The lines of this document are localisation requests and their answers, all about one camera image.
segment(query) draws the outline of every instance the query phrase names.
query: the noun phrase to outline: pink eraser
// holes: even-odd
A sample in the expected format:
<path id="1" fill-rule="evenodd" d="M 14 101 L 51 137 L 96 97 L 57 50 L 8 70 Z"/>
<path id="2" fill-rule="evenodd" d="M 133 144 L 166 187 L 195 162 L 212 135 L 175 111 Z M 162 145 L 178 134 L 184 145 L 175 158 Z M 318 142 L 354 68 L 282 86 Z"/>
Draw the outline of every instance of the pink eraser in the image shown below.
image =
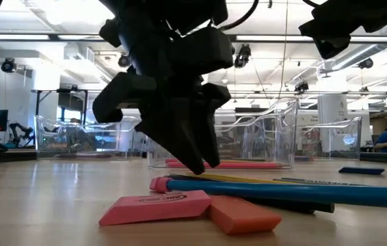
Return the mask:
<path id="1" fill-rule="evenodd" d="M 166 178 L 166 177 L 158 177 L 158 178 L 153 178 L 150 183 L 150 190 L 151 191 L 156 191 L 156 192 L 168 192 L 168 188 L 166 187 L 166 183 L 172 180 L 171 178 Z"/>
<path id="2" fill-rule="evenodd" d="M 99 221 L 100 226 L 200 216 L 211 203 L 204 191 L 121 197 Z"/>

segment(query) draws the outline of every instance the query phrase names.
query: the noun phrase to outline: light wooden tabletop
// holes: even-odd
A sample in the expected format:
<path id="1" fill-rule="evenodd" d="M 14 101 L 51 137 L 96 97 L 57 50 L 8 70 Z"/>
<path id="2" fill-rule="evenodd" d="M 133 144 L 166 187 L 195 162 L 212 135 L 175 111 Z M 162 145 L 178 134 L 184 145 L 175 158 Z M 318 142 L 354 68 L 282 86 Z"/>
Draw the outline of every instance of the light wooden tabletop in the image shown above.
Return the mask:
<path id="1" fill-rule="evenodd" d="M 339 174 L 343 166 L 385 167 L 384 176 Z M 387 208 L 336 205 L 333 214 L 283 216 L 271 233 L 226 236 L 206 219 L 99 228 L 119 197 L 147 195 L 150 179 L 169 173 L 136 161 L 28 161 L 0 164 L 0 245 L 344 245 L 387 246 Z M 186 170 L 172 170 L 184 173 Z M 387 186 L 387 164 L 298 163 L 291 171 L 214 171 L 253 178 L 294 177 Z"/>

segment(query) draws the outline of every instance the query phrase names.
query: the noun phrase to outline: clear plastic bin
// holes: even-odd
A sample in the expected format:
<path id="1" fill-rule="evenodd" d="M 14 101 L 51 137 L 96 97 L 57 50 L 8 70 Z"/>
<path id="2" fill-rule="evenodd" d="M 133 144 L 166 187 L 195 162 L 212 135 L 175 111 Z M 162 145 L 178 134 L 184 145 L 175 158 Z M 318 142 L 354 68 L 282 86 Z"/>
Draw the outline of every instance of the clear plastic bin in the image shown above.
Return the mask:
<path id="1" fill-rule="evenodd" d="M 216 124 L 219 169 L 290 169 L 294 164 L 297 98 L 282 98 L 260 113 L 215 114 L 233 117 Z M 167 150 L 148 138 L 150 167 L 184 167 Z"/>
<path id="2" fill-rule="evenodd" d="M 80 125 L 36 116 L 36 150 L 40 158 L 127 159 L 142 156 L 146 136 L 139 122 L 126 116 L 118 123 Z"/>
<path id="3" fill-rule="evenodd" d="M 296 161 L 359 159 L 362 118 L 297 127 Z"/>

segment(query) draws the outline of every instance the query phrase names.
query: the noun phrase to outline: robot arm in background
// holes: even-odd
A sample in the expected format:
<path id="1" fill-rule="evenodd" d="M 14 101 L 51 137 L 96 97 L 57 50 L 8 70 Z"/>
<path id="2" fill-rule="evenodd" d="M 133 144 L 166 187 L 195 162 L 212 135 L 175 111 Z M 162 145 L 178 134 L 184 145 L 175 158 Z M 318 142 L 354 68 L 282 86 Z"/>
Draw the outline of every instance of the robot arm in background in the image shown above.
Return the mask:
<path id="1" fill-rule="evenodd" d="M 9 125 L 9 127 L 10 127 L 10 129 L 12 131 L 12 134 L 13 134 L 13 139 L 10 140 L 13 144 L 18 145 L 21 142 L 21 139 L 30 139 L 30 138 L 32 138 L 31 133 L 34 132 L 34 129 L 32 127 L 24 127 L 24 126 L 22 126 L 21 124 L 19 124 L 17 122 L 16 123 L 11 123 Z M 17 134 L 16 128 L 20 128 L 20 130 L 24 132 L 24 135 L 19 136 Z"/>
<path id="2" fill-rule="evenodd" d="M 225 0 L 100 0 L 114 14 L 100 35 L 115 47 L 123 45 L 131 67 L 119 73 L 93 103 L 98 122 L 119 122 L 123 107 L 137 107 L 142 121 L 135 130 L 145 133 L 195 174 L 202 160 L 219 165 L 213 126 L 215 110 L 230 100 L 226 87 L 201 85 L 202 74 L 233 66 L 232 45 L 215 25 L 228 18 Z M 314 38 L 324 59 L 345 48 L 350 33 L 361 25 L 377 31 L 387 25 L 387 0 L 329 0 L 314 7 L 314 20 L 299 29 Z M 250 16 L 258 4 L 245 15 Z"/>

